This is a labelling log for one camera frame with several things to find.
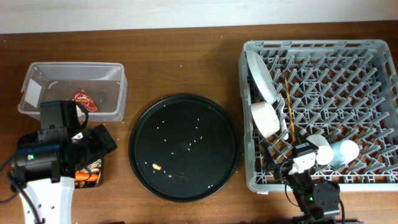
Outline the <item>white plastic fork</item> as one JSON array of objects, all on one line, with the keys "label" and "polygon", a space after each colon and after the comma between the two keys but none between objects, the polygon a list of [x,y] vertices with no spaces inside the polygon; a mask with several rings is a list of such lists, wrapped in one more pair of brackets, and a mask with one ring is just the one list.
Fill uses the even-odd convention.
[{"label": "white plastic fork", "polygon": [[278,103],[281,104],[281,107],[279,109],[279,116],[280,116],[281,132],[283,133],[284,131],[287,130],[287,125],[286,125],[285,118],[284,118],[284,115],[285,115],[285,113],[284,113],[285,101],[284,101],[284,98],[281,95],[281,93],[279,93],[277,95],[277,101],[278,101]]}]

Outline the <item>white bowl with food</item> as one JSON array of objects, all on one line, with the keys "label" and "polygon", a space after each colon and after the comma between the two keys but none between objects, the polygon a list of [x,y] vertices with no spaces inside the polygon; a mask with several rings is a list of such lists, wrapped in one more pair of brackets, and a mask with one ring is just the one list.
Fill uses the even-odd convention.
[{"label": "white bowl with food", "polygon": [[250,106],[252,118],[264,138],[269,138],[279,131],[280,123],[272,105],[266,101]]}]

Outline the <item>blue plastic cup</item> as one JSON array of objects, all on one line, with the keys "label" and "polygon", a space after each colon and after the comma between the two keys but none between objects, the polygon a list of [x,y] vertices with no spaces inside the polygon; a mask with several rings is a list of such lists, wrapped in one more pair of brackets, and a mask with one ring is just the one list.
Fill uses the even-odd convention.
[{"label": "blue plastic cup", "polygon": [[352,140],[335,142],[330,146],[334,153],[333,159],[330,162],[332,167],[348,164],[359,155],[359,146]]}]

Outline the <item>orange carrot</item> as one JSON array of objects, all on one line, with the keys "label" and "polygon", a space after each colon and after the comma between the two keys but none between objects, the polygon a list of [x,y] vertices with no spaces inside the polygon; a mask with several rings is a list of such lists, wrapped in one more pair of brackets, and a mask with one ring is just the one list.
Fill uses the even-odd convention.
[{"label": "orange carrot", "polygon": [[76,172],[75,173],[75,181],[81,182],[96,182],[99,179],[99,175],[96,173],[84,173],[84,172]]}]

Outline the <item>white plastic cup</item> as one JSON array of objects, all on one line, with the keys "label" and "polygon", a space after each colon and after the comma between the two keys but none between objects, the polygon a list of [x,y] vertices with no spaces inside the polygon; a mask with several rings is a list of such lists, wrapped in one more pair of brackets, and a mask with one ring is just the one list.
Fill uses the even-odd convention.
[{"label": "white plastic cup", "polygon": [[307,140],[318,147],[315,157],[318,165],[328,165],[333,160],[334,152],[325,137],[313,134],[307,137]]}]

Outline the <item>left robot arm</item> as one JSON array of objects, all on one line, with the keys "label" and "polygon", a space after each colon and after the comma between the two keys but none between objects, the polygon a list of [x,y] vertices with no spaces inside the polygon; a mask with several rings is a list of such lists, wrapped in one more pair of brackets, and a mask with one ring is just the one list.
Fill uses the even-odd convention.
[{"label": "left robot arm", "polygon": [[8,177],[22,200],[26,223],[71,223],[76,172],[114,151],[103,124],[87,128],[72,100],[40,104],[41,128],[21,137]]}]

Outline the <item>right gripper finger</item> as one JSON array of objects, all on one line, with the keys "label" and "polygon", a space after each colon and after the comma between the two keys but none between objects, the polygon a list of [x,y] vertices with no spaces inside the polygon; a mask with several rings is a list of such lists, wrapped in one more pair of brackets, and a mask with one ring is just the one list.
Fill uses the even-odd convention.
[{"label": "right gripper finger", "polygon": [[263,163],[262,163],[263,171],[273,171],[275,161],[273,160],[273,158],[268,150],[268,144],[266,142],[261,142],[260,148],[261,148],[261,152],[263,155]]},{"label": "right gripper finger", "polygon": [[296,145],[308,143],[307,139],[302,136],[298,131],[295,132],[295,143]]}]

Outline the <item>wooden chopstick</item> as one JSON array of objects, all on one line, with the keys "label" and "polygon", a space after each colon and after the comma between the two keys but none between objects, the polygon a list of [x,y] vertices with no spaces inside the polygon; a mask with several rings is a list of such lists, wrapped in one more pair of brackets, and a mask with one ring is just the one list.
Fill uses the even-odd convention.
[{"label": "wooden chopstick", "polygon": [[289,84],[287,82],[286,75],[284,75],[284,83],[285,83],[285,90],[286,90],[286,96],[287,96],[287,104],[288,104],[288,111],[289,111],[290,127],[291,127],[291,132],[292,132],[292,140],[293,140],[293,142],[295,142],[296,137],[295,137],[295,127],[294,127],[294,121],[293,121],[293,112],[292,112],[292,107],[291,107]]}]

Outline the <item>grey round plate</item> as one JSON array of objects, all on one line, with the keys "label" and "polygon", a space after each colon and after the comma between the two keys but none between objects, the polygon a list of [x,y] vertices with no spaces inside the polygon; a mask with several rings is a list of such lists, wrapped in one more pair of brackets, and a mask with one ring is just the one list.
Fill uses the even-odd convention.
[{"label": "grey round plate", "polygon": [[262,57],[253,51],[247,51],[246,56],[249,70],[261,96],[269,104],[274,104],[277,101],[276,88]]}]

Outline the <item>red snack wrapper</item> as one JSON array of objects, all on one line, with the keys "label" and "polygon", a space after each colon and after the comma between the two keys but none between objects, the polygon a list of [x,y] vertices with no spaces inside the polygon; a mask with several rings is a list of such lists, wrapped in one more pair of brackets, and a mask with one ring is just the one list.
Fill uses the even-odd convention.
[{"label": "red snack wrapper", "polygon": [[74,97],[73,101],[80,103],[90,113],[98,112],[98,107],[91,97],[89,97],[84,90],[79,90]]}]

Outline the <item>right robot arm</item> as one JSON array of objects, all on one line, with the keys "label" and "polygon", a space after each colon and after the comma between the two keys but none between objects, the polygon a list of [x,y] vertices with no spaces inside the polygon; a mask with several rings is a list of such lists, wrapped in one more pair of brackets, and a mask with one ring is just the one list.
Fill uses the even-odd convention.
[{"label": "right robot arm", "polygon": [[341,222],[346,222],[343,202],[340,199],[340,186],[333,181],[313,179],[310,169],[318,163],[321,148],[304,138],[295,137],[297,145],[292,155],[284,162],[273,160],[268,144],[260,143],[264,156],[263,169],[272,173],[275,180],[281,181],[285,188],[291,188],[302,215],[293,217],[292,223],[336,223],[341,215]]}]

